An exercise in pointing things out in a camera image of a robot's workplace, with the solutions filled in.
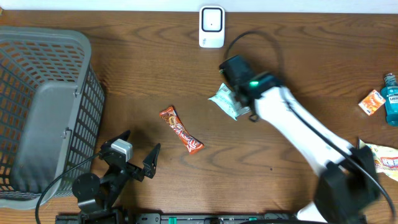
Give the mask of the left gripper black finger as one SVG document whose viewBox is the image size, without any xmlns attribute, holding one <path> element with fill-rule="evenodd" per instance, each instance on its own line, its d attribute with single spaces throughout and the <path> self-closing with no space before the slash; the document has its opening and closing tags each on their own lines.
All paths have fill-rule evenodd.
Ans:
<svg viewBox="0 0 398 224">
<path fill-rule="evenodd" d="M 143 160 L 144 170 L 146 173 L 156 173 L 157 159 L 159 156 L 160 148 L 161 144 L 156 144 L 155 148 L 153 148 L 153 150 L 151 150 L 151 152 Z"/>
<path fill-rule="evenodd" d="M 111 138 L 110 140 L 108 140 L 108 141 L 106 141 L 106 142 L 104 142 L 102 144 L 102 149 L 110 148 L 112 143 L 117 141 L 118 139 L 121 139 L 123 141 L 127 141 L 129 136 L 130 136 L 130 134 L 131 134 L 131 131 L 128 129 L 127 131 L 121 133 L 120 135 L 118 135 L 118 136 L 116 136 L 114 138 Z"/>
</svg>

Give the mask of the red chocolate bar wrapper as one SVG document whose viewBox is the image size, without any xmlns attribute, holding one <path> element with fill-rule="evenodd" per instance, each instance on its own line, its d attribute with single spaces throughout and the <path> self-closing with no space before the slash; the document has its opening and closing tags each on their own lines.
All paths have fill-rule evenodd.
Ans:
<svg viewBox="0 0 398 224">
<path fill-rule="evenodd" d="M 187 148 L 189 154 L 195 154 L 205 148 L 205 145 L 202 142 L 193 137 L 185 129 L 185 126 L 181 122 L 173 106 L 169 106 L 167 109 L 161 111 L 159 116 L 173 129 L 175 134 Z"/>
</svg>

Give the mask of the teal wet wipes pack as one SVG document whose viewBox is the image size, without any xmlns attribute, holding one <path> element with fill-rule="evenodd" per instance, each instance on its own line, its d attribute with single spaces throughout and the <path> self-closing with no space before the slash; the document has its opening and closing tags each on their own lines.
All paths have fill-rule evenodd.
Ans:
<svg viewBox="0 0 398 224">
<path fill-rule="evenodd" d="M 232 92 L 225 83 L 220 85 L 218 91 L 214 96 L 209 98 L 209 100 L 216 103 L 235 121 L 237 120 L 237 117 L 251 111 L 248 106 L 244 107 L 240 102 L 236 101 L 234 92 Z"/>
</svg>

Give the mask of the orange tissue pack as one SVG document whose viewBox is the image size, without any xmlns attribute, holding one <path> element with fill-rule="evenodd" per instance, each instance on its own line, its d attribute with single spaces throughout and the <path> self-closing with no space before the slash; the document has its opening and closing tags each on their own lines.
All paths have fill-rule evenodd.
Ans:
<svg viewBox="0 0 398 224">
<path fill-rule="evenodd" d="M 374 114 L 384 103 L 386 100 L 382 97 L 382 95 L 376 91 L 372 90 L 364 99 L 362 99 L 358 106 L 368 115 L 371 116 Z"/>
</svg>

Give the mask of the yellow snack package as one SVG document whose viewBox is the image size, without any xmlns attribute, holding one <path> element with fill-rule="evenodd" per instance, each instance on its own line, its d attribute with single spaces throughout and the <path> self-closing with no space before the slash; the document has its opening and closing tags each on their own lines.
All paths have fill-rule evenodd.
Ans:
<svg viewBox="0 0 398 224">
<path fill-rule="evenodd" d="M 359 146 L 368 146 L 371 149 L 377 173 L 384 173 L 397 181 L 397 149 L 365 143 L 362 140 L 359 140 Z"/>
</svg>

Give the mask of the blue liquid bottle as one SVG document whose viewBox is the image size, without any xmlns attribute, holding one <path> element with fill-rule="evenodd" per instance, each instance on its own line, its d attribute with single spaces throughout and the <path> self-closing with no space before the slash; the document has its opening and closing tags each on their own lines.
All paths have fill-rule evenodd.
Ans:
<svg viewBox="0 0 398 224">
<path fill-rule="evenodd" d="M 384 77 L 385 87 L 381 90 L 386 109 L 386 121 L 391 126 L 397 126 L 397 80 L 396 76 L 388 73 Z"/>
</svg>

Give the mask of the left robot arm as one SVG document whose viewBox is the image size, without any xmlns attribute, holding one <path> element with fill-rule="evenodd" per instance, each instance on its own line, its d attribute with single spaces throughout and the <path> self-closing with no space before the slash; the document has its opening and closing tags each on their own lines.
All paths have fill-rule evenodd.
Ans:
<svg viewBox="0 0 398 224">
<path fill-rule="evenodd" d="M 129 223 L 128 211 L 114 203 L 128 181 L 155 176 L 161 148 L 156 144 L 143 160 L 143 167 L 135 166 L 129 162 L 133 156 L 132 144 L 127 141 L 130 133 L 127 130 L 102 144 L 99 158 L 109 165 L 104 176 L 85 173 L 75 179 L 72 192 L 81 210 L 78 223 Z"/>
</svg>

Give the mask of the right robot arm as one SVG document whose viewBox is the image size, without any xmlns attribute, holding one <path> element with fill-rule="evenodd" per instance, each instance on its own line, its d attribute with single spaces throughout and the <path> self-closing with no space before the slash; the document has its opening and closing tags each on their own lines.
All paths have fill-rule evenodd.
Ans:
<svg viewBox="0 0 398 224">
<path fill-rule="evenodd" d="M 306 159 L 318 176 L 313 201 L 297 219 L 320 223 L 359 223 L 361 212 L 381 194 L 373 152 L 354 147 L 312 116 L 273 74 L 256 74 L 241 56 L 220 65 L 220 72 L 251 120 L 273 125 Z"/>
</svg>

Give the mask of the white barcode scanner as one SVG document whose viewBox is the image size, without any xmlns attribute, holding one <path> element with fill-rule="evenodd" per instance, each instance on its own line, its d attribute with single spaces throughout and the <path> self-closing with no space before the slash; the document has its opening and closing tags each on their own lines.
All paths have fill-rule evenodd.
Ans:
<svg viewBox="0 0 398 224">
<path fill-rule="evenodd" d="M 199 46 L 222 48 L 225 37 L 224 9 L 221 6 L 203 6 L 199 13 Z"/>
</svg>

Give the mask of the grey plastic shopping basket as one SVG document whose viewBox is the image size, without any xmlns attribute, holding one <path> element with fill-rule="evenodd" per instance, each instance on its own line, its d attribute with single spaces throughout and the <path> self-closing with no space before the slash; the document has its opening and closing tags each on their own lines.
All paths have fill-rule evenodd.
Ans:
<svg viewBox="0 0 398 224">
<path fill-rule="evenodd" d="M 105 94 L 81 33 L 1 27 L 1 206 L 68 196 L 90 170 Z"/>
</svg>

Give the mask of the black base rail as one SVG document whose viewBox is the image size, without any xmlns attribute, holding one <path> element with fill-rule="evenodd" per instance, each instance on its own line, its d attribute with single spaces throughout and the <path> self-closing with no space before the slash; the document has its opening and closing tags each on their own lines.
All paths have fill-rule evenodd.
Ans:
<svg viewBox="0 0 398 224">
<path fill-rule="evenodd" d="M 142 213 L 129 215 L 126 218 L 117 218 L 115 215 L 99 220 L 87 220 L 82 215 L 57 215 L 56 224 L 78 223 L 133 223 L 133 224 L 204 224 L 204 223 L 244 223 L 253 221 L 288 220 L 289 223 L 297 223 L 295 215 L 287 213 L 266 213 L 260 215 L 161 215 L 159 213 Z"/>
</svg>

